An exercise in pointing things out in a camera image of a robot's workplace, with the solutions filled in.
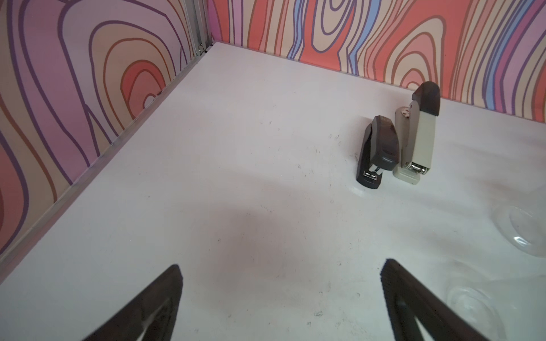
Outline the white lid jar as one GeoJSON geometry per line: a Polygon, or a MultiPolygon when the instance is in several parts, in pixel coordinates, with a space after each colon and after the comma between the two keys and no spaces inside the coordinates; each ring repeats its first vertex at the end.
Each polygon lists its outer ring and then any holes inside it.
{"type": "Polygon", "coordinates": [[[446,304],[489,340],[545,339],[545,276],[452,283],[446,304]]]}

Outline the red lid jar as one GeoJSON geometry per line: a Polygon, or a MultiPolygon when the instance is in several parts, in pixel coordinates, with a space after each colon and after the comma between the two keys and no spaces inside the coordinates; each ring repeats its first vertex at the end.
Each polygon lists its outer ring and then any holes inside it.
{"type": "Polygon", "coordinates": [[[499,205],[491,218],[514,247],[545,258],[545,185],[499,205]]]}

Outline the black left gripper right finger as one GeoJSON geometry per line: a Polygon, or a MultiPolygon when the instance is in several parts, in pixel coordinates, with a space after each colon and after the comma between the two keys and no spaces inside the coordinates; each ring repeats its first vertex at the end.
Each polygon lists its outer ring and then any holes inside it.
{"type": "Polygon", "coordinates": [[[423,340],[422,325],[433,340],[485,340],[394,259],[380,273],[392,332],[396,340],[423,340]]]}

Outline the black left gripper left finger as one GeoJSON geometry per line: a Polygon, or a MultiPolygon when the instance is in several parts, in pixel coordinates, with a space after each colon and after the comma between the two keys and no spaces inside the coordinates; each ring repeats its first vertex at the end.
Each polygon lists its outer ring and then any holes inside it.
{"type": "Polygon", "coordinates": [[[86,340],[170,340],[179,310],[183,276],[171,265],[86,340]]]}

